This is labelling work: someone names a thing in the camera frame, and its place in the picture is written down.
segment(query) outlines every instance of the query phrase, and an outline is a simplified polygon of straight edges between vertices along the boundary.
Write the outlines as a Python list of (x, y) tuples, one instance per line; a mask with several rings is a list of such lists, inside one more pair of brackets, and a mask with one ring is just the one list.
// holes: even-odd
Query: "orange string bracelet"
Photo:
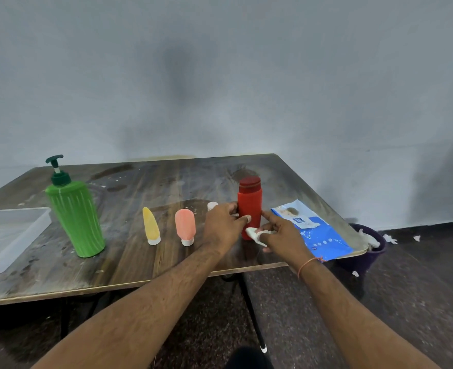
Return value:
[(312, 260), (315, 260), (315, 259), (320, 260), (321, 263), (325, 261), (324, 259), (322, 259), (322, 256), (321, 256), (320, 258), (312, 258), (312, 259), (307, 260), (305, 263), (302, 264), (302, 266), (301, 266), (300, 269), (298, 270), (298, 273), (297, 273), (298, 279), (300, 279), (300, 272), (302, 272), (303, 267), (306, 266), (306, 265), (309, 264)]

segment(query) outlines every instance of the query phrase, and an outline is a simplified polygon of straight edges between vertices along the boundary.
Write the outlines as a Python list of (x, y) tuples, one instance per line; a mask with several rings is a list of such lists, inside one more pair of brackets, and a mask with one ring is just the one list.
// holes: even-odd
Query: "table top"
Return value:
[[(243, 155), (131, 163), (62, 166), (73, 181), (85, 181), (93, 195), (106, 248), (79, 258), (57, 218), (0, 273), (0, 304), (26, 302), (116, 290), (144, 285), (175, 266), (201, 244), (207, 204), (235, 201), (238, 182), (261, 177), (263, 207), (300, 199), (364, 253), (360, 236), (277, 155)], [(0, 210), (49, 207), (45, 188), (51, 167), (34, 168), (0, 189)], [(142, 209), (149, 207), (160, 227), (162, 241), (146, 241)], [(189, 208), (196, 215), (194, 245), (182, 246), (174, 214)], [(239, 240), (211, 275), (285, 266), (275, 254), (254, 242)]]

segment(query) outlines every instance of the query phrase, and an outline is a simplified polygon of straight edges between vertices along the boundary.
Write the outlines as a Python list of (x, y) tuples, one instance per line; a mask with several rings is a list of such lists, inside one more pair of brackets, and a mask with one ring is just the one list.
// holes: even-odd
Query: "person's right hand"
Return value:
[(275, 230), (276, 234), (262, 233), (259, 240), (272, 249), (280, 258), (292, 268), (299, 269), (307, 260), (314, 257), (305, 245), (300, 232), (293, 223), (269, 211), (262, 211), (262, 216), (269, 223), (261, 226), (257, 231)]

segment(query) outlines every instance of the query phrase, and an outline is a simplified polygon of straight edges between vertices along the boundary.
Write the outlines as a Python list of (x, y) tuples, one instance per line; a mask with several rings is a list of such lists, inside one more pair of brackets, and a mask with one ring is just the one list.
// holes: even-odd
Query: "white wall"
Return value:
[(1, 167), (263, 152), (343, 217), (453, 221), (453, 0), (0, 0)]

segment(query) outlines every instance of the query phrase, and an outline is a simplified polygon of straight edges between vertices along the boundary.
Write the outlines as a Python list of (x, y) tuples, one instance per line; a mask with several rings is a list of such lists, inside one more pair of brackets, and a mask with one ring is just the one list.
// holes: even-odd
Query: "wet wipes pack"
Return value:
[(295, 224), (295, 227), (300, 230), (305, 245), (316, 257), (322, 257), (328, 261), (353, 251), (333, 227), (298, 199), (271, 211)]

